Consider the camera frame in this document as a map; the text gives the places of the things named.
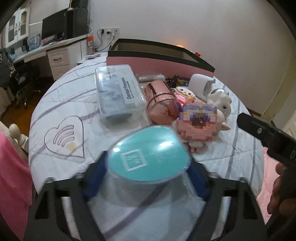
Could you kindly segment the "person's right hand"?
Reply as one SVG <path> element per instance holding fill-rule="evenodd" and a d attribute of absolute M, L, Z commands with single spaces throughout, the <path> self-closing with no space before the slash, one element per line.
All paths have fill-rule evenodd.
<path fill-rule="evenodd" d="M 273 214 L 280 203 L 280 186 L 281 186 L 281 173 L 284 169 L 284 164 L 278 163 L 275 167 L 275 171 L 279 176 L 273 183 L 273 191 L 270 197 L 270 202 L 267 206 L 268 214 Z"/>

